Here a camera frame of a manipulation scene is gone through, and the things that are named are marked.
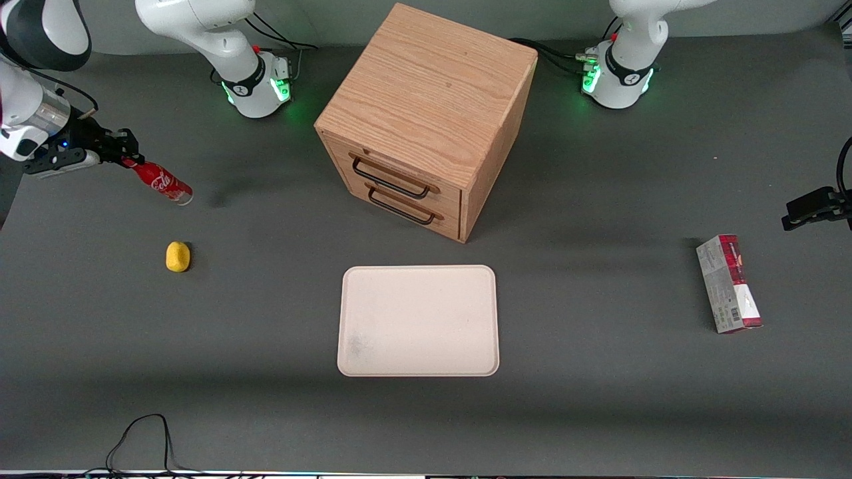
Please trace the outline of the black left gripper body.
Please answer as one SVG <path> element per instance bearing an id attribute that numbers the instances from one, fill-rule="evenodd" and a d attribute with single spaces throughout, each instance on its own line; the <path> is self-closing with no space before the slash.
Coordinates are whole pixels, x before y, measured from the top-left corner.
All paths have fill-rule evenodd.
<path id="1" fill-rule="evenodd" d="M 831 218 L 829 221 L 846 221 L 849 230 L 851 230 L 851 202 L 848 191 L 833 189 L 831 192 Z"/>

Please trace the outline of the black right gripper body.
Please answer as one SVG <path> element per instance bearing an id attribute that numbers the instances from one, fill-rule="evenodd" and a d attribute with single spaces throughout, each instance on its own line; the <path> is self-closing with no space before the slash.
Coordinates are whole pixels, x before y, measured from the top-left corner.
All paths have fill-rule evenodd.
<path id="1" fill-rule="evenodd" d="M 118 143 L 94 118 L 72 119 L 25 161 L 27 174 L 66 174 L 104 162 L 116 164 Z"/>

